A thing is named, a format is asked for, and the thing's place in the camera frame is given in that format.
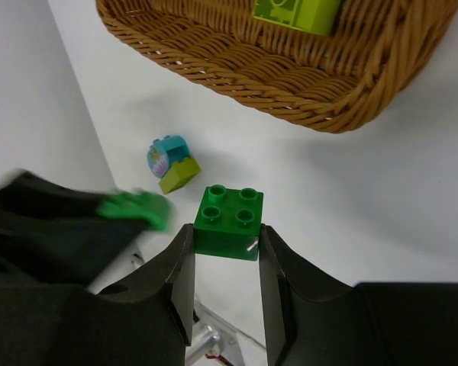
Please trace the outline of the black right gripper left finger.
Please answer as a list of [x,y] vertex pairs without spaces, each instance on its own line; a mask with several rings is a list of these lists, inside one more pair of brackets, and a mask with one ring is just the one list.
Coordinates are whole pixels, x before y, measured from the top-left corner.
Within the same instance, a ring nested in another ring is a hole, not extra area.
[[99,294],[0,286],[0,365],[182,365],[192,340],[193,227]]

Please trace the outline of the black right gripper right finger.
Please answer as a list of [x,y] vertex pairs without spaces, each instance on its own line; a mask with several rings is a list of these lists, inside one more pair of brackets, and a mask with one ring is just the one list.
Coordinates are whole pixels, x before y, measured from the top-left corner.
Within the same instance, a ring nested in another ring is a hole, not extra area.
[[260,230],[271,365],[458,365],[458,283],[346,285]]

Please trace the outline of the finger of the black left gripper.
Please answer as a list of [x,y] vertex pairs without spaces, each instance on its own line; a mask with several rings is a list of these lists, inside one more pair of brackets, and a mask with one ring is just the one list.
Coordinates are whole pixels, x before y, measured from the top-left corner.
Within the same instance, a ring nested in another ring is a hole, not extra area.
[[29,171],[0,186],[0,286],[90,285],[148,228],[99,215],[106,197]]

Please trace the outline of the green curved lego piece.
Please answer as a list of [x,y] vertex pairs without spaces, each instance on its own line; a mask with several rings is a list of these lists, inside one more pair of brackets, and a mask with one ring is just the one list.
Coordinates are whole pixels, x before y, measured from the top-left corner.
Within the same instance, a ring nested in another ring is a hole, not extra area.
[[164,196],[149,191],[118,191],[104,198],[96,213],[111,220],[142,220],[152,231],[166,232],[172,204]]

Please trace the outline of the green yellow notched lego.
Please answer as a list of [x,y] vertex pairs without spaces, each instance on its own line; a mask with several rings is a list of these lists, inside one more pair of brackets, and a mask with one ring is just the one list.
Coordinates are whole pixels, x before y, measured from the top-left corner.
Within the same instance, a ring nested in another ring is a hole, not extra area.
[[195,222],[195,252],[223,258],[255,261],[263,215],[263,193],[253,188],[205,189]]

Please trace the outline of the cyan lime lego stack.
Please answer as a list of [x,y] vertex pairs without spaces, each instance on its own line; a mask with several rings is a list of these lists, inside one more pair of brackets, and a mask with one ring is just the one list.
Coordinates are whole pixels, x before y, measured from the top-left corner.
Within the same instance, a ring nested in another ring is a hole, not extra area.
[[154,140],[147,152],[147,162],[164,194],[183,188],[201,171],[180,135]]

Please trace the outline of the lime piece of notched lego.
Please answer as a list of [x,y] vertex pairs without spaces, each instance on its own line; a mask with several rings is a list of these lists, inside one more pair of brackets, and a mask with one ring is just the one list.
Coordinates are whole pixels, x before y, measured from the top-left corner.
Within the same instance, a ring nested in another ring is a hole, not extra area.
[[253,16],[293,30],[329,36],[341,5],[341,0],[256,0]]

